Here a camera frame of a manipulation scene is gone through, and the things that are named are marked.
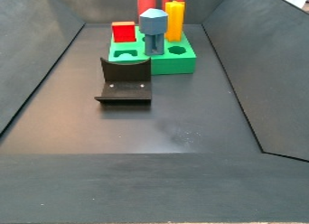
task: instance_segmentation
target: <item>hole in green block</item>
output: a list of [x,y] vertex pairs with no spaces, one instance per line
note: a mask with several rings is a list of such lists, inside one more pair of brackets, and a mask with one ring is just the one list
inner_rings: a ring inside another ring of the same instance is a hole
[[187,51],[184,47],[173,46],[168,48],[168,52],[180,55],[184,54]]
[[113,57],[118,57],[121,54],[129,54],[132,57],[137,56],[137,51],[136,50],[124,50],[124,51],[114,51],[113,52]]

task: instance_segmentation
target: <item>black bracket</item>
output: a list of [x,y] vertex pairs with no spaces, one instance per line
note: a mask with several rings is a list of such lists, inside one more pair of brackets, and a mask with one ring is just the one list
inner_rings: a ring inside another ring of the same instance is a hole
[[105,83],[100,97],[104,102],[151,101],[151,59],[133,64],[117,64],[101,60]]

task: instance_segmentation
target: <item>stacked blocks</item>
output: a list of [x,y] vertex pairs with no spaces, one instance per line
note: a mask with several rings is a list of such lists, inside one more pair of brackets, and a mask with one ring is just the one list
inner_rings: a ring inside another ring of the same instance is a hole
[[[144,35],[135,27],[136,42],[112,42],[109,47],[108,60],[116,63],[135,63],[145,61],[148,56],[144,54]],[[184,33],[180,35],[179,42],[164,40],[164,55],[151,56],[151,73],[183,74],[192,73],[195,69],[196,56],[191,49]]]
[[164,32],[167,31],[167,13],[148,9],[140,14],[140,32],[144,33],[144,54],[164,54]]
[[135,22],[110,23],[113,42],[135,42]]

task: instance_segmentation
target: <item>red cube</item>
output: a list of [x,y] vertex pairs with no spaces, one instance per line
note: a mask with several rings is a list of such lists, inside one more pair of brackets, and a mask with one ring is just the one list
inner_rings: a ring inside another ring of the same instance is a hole
[[135,22],[110,23],[113,42],[136,42]]

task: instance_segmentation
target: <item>blue block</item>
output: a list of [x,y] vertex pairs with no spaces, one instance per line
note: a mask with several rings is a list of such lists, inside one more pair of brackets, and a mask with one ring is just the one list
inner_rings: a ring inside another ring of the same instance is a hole
[[164,34],[144,35],[144,54],[161,55],[164,54]]
[[140,32],[148,35],[167,31],[167,13],[163,10],[148,9],[140,14]]

